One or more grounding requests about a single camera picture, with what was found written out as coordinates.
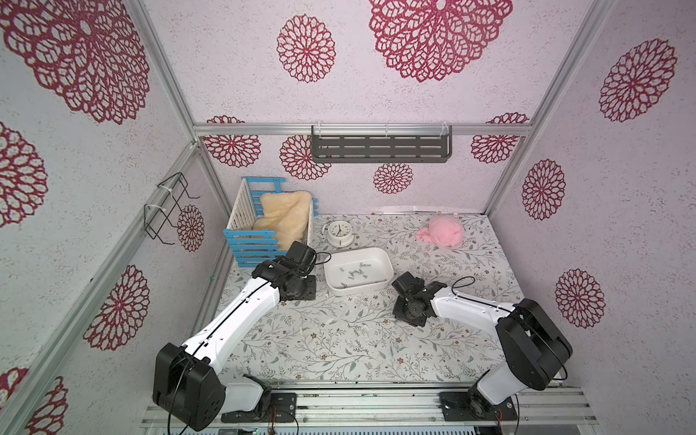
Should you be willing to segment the white plastic storage box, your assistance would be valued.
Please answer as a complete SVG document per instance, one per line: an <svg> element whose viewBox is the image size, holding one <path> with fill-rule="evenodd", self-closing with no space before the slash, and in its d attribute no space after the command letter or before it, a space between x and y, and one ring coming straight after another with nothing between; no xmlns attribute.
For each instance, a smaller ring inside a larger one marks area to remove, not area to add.
<svg viewBox="0 0 696 435"><path fill-rule="evenodd" d="M361 248L334 253L324 264L330 292L336 297L380 291L392 282L391 259L381 248Z"/></svg>

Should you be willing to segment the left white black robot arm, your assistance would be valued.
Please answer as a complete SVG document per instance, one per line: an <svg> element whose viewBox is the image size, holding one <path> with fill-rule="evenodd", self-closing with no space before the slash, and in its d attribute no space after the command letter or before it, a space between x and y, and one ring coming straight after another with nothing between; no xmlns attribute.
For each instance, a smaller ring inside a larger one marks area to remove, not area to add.
<svg viewBox="0 0 696 435"><path fill-rule="evenodd" d="M199 333L156 356L152 400L187 429L202 431L220 414L268 414L271 388L245 375L225 384L220 374L253 326L282 301L315 297L314 266L285 257L259 264L240 294Z"/></svg>

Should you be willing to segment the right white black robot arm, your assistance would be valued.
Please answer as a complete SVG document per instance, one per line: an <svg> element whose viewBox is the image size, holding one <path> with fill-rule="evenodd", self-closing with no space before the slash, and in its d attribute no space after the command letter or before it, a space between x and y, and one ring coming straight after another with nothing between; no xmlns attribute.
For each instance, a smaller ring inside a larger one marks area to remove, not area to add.
<svg viewBox="0 0 696 435"><path fill-rule="evenodd" d="M504 360L468 389L465 405L484 411L524 390L544 391L565 371L573 348L534 300L497 303L458 293L441 282L426 285L409 274L393 282L394 316L411 326L430 318L467 324L498 339Z"/></svg>

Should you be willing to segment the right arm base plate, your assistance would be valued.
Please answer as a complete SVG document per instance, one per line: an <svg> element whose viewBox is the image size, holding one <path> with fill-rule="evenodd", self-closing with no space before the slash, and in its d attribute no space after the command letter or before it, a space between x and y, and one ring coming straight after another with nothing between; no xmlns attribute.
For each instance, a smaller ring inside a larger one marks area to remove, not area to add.
<svg viewBox="0 0 696 435"><path fill-rule="evenodd" d="M439 400L446 422L502 423L518 420L517 408L511 398L492 405L478 393L444 391L439 394Z"/></svg>

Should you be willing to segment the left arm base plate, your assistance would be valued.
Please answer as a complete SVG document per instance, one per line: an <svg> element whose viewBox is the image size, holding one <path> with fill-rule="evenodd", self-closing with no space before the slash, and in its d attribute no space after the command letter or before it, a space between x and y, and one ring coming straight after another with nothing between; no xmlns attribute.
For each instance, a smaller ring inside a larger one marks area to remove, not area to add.
<svg viewBox="0 0 696 435"><path fill-rule="evenodd" d="M295 421L297 412L296 393L270 393L259 402L253 411L233 411L223 413L223 423L275 422L290 423Z"/></svg>

